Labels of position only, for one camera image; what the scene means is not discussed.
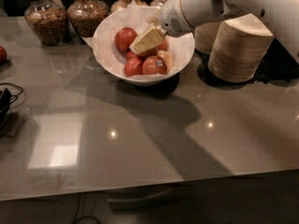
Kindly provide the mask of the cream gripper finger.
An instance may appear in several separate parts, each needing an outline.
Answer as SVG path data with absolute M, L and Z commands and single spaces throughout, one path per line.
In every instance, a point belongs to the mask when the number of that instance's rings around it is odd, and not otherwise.
M 147 24 L 159 25 L 159 11 L 155 11 L 154 13 L 148 15 L 146 21 Z
M 166 30 L 161 25 L 150 24 L 140 33 L 130 45 L 130 50 L 135 54 L 144 53 L 161 45 L 166 38 Z

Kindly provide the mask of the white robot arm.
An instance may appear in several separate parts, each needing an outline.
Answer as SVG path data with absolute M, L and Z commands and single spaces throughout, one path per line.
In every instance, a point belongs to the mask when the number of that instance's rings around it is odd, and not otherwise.
M 196 27 L 253 14 L 299 62 L 299 0 L 167 0 L 147 17 L 149 26 L 130 50 L 144 53 L 169 35 L 181 37 Z

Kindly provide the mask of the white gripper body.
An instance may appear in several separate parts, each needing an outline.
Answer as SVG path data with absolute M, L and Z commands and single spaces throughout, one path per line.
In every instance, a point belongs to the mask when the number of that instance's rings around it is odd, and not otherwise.
M 190 0 L 167 0 L 160 8 L 158 23 L 169 36 L 181 37 L 194 30 L 184 12 L 189 3 Z

